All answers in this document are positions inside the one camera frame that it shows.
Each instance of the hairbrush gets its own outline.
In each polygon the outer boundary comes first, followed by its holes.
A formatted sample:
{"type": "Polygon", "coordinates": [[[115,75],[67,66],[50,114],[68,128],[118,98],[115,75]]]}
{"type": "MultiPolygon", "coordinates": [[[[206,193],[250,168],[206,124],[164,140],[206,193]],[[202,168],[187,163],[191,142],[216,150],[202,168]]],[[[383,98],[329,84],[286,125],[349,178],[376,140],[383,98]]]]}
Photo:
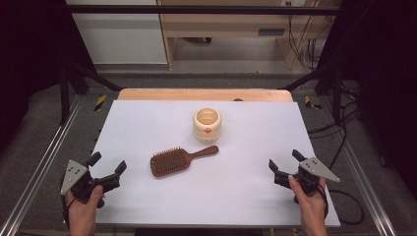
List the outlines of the hairbrush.
{"type": "Polygon", "coordinates": [[[150,159],[150,170],[153,176],[160,177],[174,172],[187,169],[193,158],[215,154],[218,152],[217,146],[210,146],[195,153],[187,153],[182,148],[173,148],[155,154],[150,159]]]}

